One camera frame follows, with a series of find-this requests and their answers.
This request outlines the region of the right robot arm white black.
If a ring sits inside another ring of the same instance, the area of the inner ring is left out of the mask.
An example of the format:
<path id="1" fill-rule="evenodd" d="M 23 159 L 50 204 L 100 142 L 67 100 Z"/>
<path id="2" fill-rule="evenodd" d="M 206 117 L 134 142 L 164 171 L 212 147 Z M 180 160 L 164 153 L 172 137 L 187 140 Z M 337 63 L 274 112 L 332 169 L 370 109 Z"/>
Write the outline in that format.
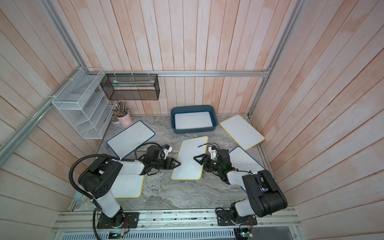
<path id="1" fill-rule="evenodd" d="M 247 194 L 244 200 L 232 203 L 228 210 L 217 209 L 220 226 L 233 226 L 244 220 L 256 224 L 256 217 L 287 208 L 288 201 L 273 175 L 242 148 L 229 151 L 210 147 L 208 154 L 195 156 L 194 160 L 204 171 L 228 185 L 241 187 Z"/>

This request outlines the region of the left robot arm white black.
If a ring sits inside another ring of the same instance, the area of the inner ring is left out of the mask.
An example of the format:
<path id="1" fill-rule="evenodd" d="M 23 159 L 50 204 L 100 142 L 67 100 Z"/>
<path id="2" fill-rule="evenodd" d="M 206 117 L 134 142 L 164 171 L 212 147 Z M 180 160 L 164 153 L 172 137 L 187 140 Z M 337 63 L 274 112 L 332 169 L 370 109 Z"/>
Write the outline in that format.
<path id="1" fill-rule="evenodd" d="M 169 145 L 154 142 L 139 145 L 134 150 L 134 159 L 118 158 L 107 154 L 93 154 L 78 159 L 70 168 L 69 180 L 72 187 L 89 198 L 102 217 L 119 227 L 124 221 L 124 210 L 116 201 L 112 187 L 118 176 L 148 175 L 155 170 L 173 170 L 181 165 L 179 161 L 168 157 L 172 151 Z M 74 181 L 74 171 L 82 161 L 95 158 L 94 162 Z"/>

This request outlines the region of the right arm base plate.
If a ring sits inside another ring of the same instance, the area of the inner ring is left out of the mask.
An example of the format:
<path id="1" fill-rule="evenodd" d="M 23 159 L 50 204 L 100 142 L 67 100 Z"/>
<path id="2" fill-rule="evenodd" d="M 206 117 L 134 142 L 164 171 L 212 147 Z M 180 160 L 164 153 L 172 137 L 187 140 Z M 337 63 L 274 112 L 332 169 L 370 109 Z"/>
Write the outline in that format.
<path id="1" fill-rule="evenodd" d="M 235 210 L 225 210 L 223 208 L 216 208 L 215 213 L 217 215 L 217 222 L 219 226 L 235 226 L 235 225 L 257 225 L 257 219 L 255 216 L 240 217 Z"/>

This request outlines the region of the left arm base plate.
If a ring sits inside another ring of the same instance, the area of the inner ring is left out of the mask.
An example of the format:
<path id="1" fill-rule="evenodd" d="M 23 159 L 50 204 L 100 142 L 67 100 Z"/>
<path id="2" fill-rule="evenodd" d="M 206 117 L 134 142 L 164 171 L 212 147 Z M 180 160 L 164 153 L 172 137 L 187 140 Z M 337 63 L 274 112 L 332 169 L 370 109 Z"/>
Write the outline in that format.
<path id="1" fill-rule="evenodd" d="M 118 212 L 116 216 L 108 218 L 101 213 L 97 229 L 135 229 L 138 226 L 139 215 L 139 212 Z"/>

